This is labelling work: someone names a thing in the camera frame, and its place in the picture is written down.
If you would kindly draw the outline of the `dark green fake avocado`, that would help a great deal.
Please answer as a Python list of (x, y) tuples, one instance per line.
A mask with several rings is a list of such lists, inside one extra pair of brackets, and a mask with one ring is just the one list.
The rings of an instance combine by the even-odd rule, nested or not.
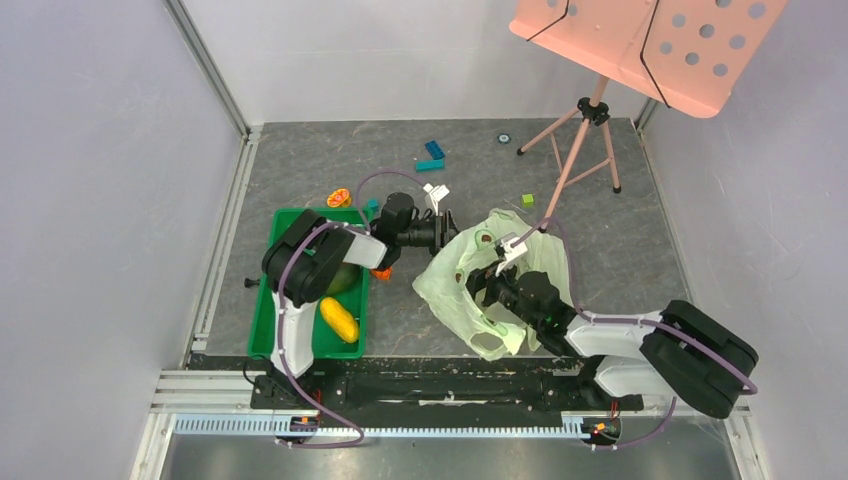
[(342, 263), (331, 280), (325, 295), (336, 296), (353, 289), (361, 279), (362, 267), (350, 263)]

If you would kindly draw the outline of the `pale green plastic bag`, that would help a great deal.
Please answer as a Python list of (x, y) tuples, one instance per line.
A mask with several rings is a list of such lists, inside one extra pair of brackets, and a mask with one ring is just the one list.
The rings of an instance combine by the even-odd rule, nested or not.
[(541, 346), (541, 336), (533, 330), (536, 316), (525, 322), (513, 312), (522, 275), (546, 274), (561, 300), (572, 303), (564, 243), (554, 235), (531, 233), (521, 244), (526, 253), (496, 272), (502, 262), (501, 240), (529, 231), (516, 212), (493, 209), (450, 240), (412, 283), (435, 317), (484, 360), (515, 355), (524, 343), (532, 351)]

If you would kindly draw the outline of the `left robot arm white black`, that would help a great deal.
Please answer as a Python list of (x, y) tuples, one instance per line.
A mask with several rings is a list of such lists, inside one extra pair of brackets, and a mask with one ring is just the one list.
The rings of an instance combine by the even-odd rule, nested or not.
[(315, 359), (315, 310), (343, 266), (385, 271), (403, 248), (425, 248), (436, 255), (458, 234), (449, 210), (420, 210), (401, 192), (390, 194), (376, 217), (362, 226), (330, 220), (313, 209), (299, 213), (262, 260), (276, 315), (271, 361), (284, 372), (276, 383), (278, 397), (295, 408), (313, 397), (314, 381), (304, 373)]

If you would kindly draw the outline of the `yellow fake fruit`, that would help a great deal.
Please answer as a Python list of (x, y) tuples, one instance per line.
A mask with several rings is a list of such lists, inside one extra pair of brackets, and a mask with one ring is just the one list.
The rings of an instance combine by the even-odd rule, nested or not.
[(320, 313), (330, 329), (345, 343), (359, 340), (360, 328), (357, 320), (338, 300), (325, 297), (319, 304)]

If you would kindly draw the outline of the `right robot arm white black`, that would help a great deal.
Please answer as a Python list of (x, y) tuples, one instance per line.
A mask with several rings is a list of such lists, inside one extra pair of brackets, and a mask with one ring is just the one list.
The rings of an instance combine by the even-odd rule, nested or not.
[(465, 287), (483, 306), (499, 304), (530, 327), (548, 352), (585, 359), (577, 392), (591, 408), (633, 395), (671, 396), (725, 419), (740, 397), (757, 392), (750, 379), (756, 350), (688, 301), (609, 317), (564, 302), (545, 272), (498, 272), (496, 265), (472, 271)]

